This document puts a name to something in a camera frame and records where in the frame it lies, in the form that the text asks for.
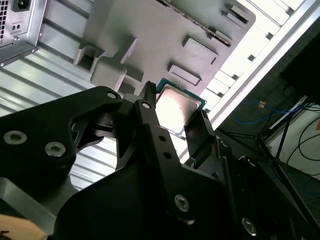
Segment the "cable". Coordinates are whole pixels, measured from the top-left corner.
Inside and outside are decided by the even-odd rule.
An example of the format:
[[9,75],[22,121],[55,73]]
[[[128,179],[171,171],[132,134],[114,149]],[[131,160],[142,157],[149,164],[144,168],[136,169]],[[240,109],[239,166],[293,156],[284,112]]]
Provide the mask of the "cable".
[[[278,115],[278,114],[281,114],[281,113],[274,113],[274,114],[271,114],[271,117],[274,116],[274,115]],[[257,119],[257,120],[254,120],[254,121],[241,121],[237,118],[236,116],[236,111],[233,111],[233,118],[236,122],[240,123],[240,124],[254,124],[254,123],[258,123],[258,122],[261,122],[263,120],[266,120],[268,119],[270,116],[265,116],[263,118],[260,118],[260,119]]]
[[311,161],[316,161],[316,162],[320,162],[320,159],[313,159],[313,158],[307,157],[306,155],[304,155],[304,154],[302,153],[301,148],[300,148],[300,145],[301,145],[300,142],[301,142],[301,138],[302,138],[303,134],[304,134],[305,131],[308,129],[308,127],[310,127],[314,122],[316,122],[316,121],[319,120],[319,119],[320,119],[320,117],[316,118],[316,119],[313,120],[311,123],[309,123],[308,126],[306,126],[306,127],[304,128],[304,130],[303,130],[302,133],[300,134],[299,141],[298,141],[298,149],[299,149],[300,154],[301,154],[304,158],[306,158],[306,159],[308,159],[308,160],[311,160]]
[[268,121],[266,121],[265,125],[263,126],[262,130],[259,132],[258,136],[261,136],[262,133],[265,131],[266,127],[268,126],[268,124],[270,123],[271,117],[273,116],[272,112],[269,115]]
[[291,157],[293,156],[293,154],[295,153],[295,151],[296,151],[302,144],[304,144],[305,142],[307,142],[307,141],[309,141],[309,140],[311,140],[311,139],[314,139],[315,137],[318,137],[318,136],[320,136],[320,134],[311,136],[311,137],[307,138],[306,140],[304,140],[303,142],[301,142],[301,143],[293,150],[293,152],[290,154],[290,156],[289,156],[289,158],[287,159],[287,161],[286,161],[285,164],[288,165]]
[[278,109],[275,109],[274,107],[272,107],[272,106],[269,106],[269,105],[267,105],[267,104],[263,104],[261,101],[259,101],[259,100],[250,100],[250,101],[246,101],[244,104],[250,104],[250,103],[257,103],[257,104],[261,104],[261,105],[263,105],[263,108],[265,108],[265,109],[269,109],[269,110],[272,110],[273,112],[276,112],[276,113],[279,113],[279,114],[289,114],[289,113],[294,113],[294,112],[296,112],[297,110],[299,110],[300,108],[299,108],[299,106],[296,108],[296,109],[294,109],[294,110],[292,110],[291,111],[291,109],[287,109],[287,110],[278,110]]
[[308,186],[309,186],[309,184],[313,181],[314,179],[312,178],[312,179],[310,179],[307,183],[306,183],[306,185],[304,186],[304,191],[306,192],[306,193],[308,193],[308,194],[311,194],[311,195],[320,195],[320,192],[310,192],[310,191],[308,191]]
[[240,123],[240,124],[254,124],[254,123],[259,123],[259,122],[261,122],[261,121],[263,121],[263,120],[268,119],[268,122],[267,122],[267,124],[266,124],[266,126],[267,126],[268,123],[270,122],[272,116],[278,115],[278,114],[294,113],[294,112],[298,111],[299,109],[301,109],[300,106],[297,106],[297,108],[295,108],[295,109],[292,110],[292,111],[290,111],[290,109],[281,111],[281,110],[277,110],[277,109],[275,109],[275,108],[273,108],[273,107],[271,107],[271,106],[269,106],[269,105],[263,104],[263,103],[261,103],[261,102],[258,101],[258,100],[250,100],[250,101],[245,102],[244,104],[249,104],[249,103],[258,103],[258,104],[261,104],[261,105],[263,105],[263,108],[268,109],[268,110],[271,110],[272,112],[275,112],[275,113],[270,113],[268,116],[265,116],[265,117],[263,117],[263,118],[260,118],[260,119],[257,119],[257,120],[253,120],[253,121],[242,121],[242,120],[239,120],[239,119],[237,118],[237,116],[236,116],[236,110],[234,110],[234,111],[233,111],[233,118],[234,118],[234,120],[235,120],[236,122],[238,122],[238,123]]

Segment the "metal panel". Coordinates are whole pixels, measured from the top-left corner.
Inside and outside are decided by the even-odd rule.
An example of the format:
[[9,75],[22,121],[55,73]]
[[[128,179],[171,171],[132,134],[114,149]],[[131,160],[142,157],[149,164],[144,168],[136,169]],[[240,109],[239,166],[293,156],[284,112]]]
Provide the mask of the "metal panel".
[[[239,0],[239,2],[248,3],[246,0]],[[250,10],[257,9],[251,4],[248,6],[251,6],[251,8],[248,7]],[[52,0],[50,2],[39,38],[41,49],[0,69],[0,116],[94,87],[90,83],[91,75],[87,71],[73,66],[91,8],[92,3],[88,0]],[[275,35],[281,26],[272,21],[263,11],[259,11],[261,14],[259,17],[257,15],[257,24],[254,26],[263,34],[270,32]],[[248,57],[247,55],[253,54],[248,46],[247,49],[246,56],[243,56],[244,59]],[[239,80],[234,80],[231,76],[221,71],[215,76],[216,79],[231,87],[226,94],[229,94],[233,87],[240,88]],[[208,98],[207,107],[209,109],[220,99],[219,96],[207,89],[203,94]],[[219,110],[224,107],[219,102],[213,109],[210,113],[210,117],[214,117],[212,121],[215,120],[216,114],[219,115]],[[172,140],[178,154],[184,156],[182,161],[185,161],[188,158],[188,154],[184,154],[187,147],[186,142],[173,135]],[[75,165],[70,173],[71,181],[77,189],[83,189],[113,173],[116,161],[116,142],[114,139],[106,138],[95,147],[89,147],[77,155]]]
[[85,17],[77,14],[75,11],[70,11],[69,8],[56,0],[52,0],[49,3],[46,19],[47,21],[53,22],[55,25],[63,26],[66,31],[69,31],[80,38],[84,34],[87,23]]

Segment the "bolt head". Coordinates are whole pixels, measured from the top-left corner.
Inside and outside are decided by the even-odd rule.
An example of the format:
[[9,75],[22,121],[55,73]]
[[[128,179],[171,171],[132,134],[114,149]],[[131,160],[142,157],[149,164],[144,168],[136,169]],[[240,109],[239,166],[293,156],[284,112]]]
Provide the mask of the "bolt head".
[[176,207],[180,209],[180,211],[182,212],[187,212],[190,208],[188,200],[183,195],[180,195],[180,194],[177,194],[174,197],[174,203]]
[[44,151],[50,157],[59,158],[65,154],[66,147],[61,142],[52,141],[45,145]]
[[144,106],[146,109],[150,109],[151,108],[150,105],[148,103],[146,103],[146,102],[143,102],[142,106]]
[[257,236],[257,229],[255,225],[246,217],[242,218],[242,225],[244,229],[251,235]]
[[117,96],[114,95],[112,92],[108,92],[106,95],[111,99],[116,99],[117,98]]
[[4,134],[3,140],[10,145],[19,145],[27,141],[27,135],[22,131],[8,131]]

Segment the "hole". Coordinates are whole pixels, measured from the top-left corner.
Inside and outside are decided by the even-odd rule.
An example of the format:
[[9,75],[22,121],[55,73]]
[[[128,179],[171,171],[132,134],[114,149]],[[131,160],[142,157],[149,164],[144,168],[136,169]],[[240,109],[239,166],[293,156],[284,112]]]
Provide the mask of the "hole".
[[172,159],[171,154],[168,153],[168,152],[164,152],[164,156],[165,156],[167,159]]
[[167,140],[164,136],[159,136],[159,139],[160,139],[162,142],[165,142],[165,141]]
[[217,171],[212,173],[212,176],[215,177],[216,179],[219,179],[219,173]]
[[50,148],[50,150],[51,150],[52,152],[57,153],[57,152],[59,152],[59,151],[61,150],[61,148],[60,148],[59,146],[52,146],[52,147]]
[[10,135],[10,139],[12,141],[20,141],[22,138],[19,134],[14,133],[14,134]]
[[181,207],[183,207],[183,208],[187,205],[187,204],[186,204],[186,201],[183,200],[183,199],[181,199],[181,198],[178,200],[178,202],[179,202],[179,204],[181,205]]

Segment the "black cable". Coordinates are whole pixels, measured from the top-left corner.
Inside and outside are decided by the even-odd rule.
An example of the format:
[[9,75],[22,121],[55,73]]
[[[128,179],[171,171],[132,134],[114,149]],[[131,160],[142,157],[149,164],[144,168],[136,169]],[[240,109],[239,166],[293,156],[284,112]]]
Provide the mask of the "black cable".
[[[297,150],[302,144],[304,144],[305,142],[307,142],[307,141],[309,141],[309,140],[311,140],[311,139],[314,139],[315,137],[318,137],[318,136],[320,136],[320,134],[315,135],[315,136],[311,136],[311,137],[307,138],[306,140],[304,140],[303,142],[301,142],[301,143],[293,150],[293,152],[290,154],[290,156],[289,156],[289,158],[287,159],[287,161],[286,161],[285,164],[288,165],[291,157],[293,156],[293,154],[296,152],[296,150]],[[308,174],[308,175],[310,175],[310,176],[317,176],[317,175],[320,175],[320,172],[317,173],[317,174]]]
[[314,122],[316,122],[317,120],[319,120],[320,117],[316,118],[315,120],[313,120],[311,123],[308,124],[308,126],[306,126],[304,128],[304,130],[302,131],[302,133],[300,134],[300,137],[299,137],[299,141],[298,141],[298,149],[299,149],[299,152],[300,154],[305,158],[305,159],[308,159],[308,160],[311,160],[311,161],[316,161],[316,162],[320,162],[320,159],[313,159],[313,158],[310,158],[310,157],[307,157],[306,155],[303,154],[303,152],[301,151],[301,148],[300,148],[300,143],[301,143],[301,138],[303,136],[303,134],[305,133],[305,131],[308,129],[308,127],[310,127]]
[[301,109],[320,114],[320,108],[318,108],[318,107],[317,107],[317,109],[309,109],[309,108],[301,107]]
[[265,131],[266,127],[270,123],[270,120],[271,120],[272,116],[273,116],[273,113],[271,112],[270,115],[269,115],[268,120],[266,121],[265,125],[263,126],[262,130],[259,132],[259,134],[257,136],[261,136],[261,134]]

